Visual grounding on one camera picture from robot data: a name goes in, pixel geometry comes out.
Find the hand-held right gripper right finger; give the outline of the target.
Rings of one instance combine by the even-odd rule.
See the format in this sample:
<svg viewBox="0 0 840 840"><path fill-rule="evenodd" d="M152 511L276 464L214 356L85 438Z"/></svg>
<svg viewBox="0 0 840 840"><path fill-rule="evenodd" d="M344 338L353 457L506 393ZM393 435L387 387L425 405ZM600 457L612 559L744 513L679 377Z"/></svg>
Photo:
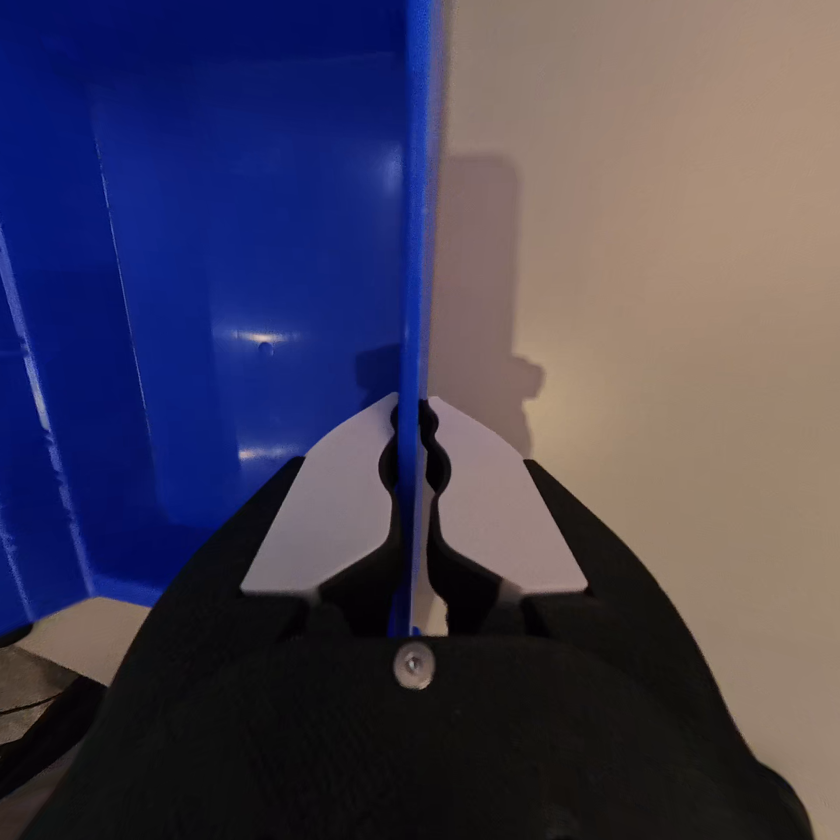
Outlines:
<svg viewBox="0 0 840 840"><path fill-rule="evenodd" d="M519 452L431 396L423 406L432 491L427 575L448 605L583 593L581 567Z"/></svg>

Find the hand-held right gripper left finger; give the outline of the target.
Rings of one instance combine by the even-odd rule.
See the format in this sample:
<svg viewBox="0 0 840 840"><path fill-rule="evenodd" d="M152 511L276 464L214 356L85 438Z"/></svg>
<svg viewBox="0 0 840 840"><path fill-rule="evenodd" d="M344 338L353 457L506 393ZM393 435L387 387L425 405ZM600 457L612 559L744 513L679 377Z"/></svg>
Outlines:
<svg viewBox="0 0 840 840"><path fill-rule="evenodd" d="M306 453L240 590L315 602L319 589L385 546L394 496L383 457L394 442L390 393Z"/></svg>

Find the blue plastic bin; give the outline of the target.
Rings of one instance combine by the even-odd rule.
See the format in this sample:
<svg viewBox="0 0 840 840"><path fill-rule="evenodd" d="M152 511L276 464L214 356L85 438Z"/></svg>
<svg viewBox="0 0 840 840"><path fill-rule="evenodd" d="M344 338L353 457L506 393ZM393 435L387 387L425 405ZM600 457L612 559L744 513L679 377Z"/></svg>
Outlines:
<svg viewBox="0 0 840 840"><path fill-rule="evenodd" d="M411 569L443 5L2 2L2 639L391 392Z"/></svg>

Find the black mat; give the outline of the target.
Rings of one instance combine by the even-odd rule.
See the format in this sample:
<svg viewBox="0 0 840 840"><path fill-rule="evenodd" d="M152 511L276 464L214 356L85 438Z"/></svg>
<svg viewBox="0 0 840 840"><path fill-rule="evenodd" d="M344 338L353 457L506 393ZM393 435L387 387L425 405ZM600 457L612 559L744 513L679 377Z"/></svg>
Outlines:
<svg viewBox="0 0 840 840"><path fill-rule="evenodd" d="M62 761L88 734L107 688L22 646L35 625L1 638L1 797Z"/></svg>

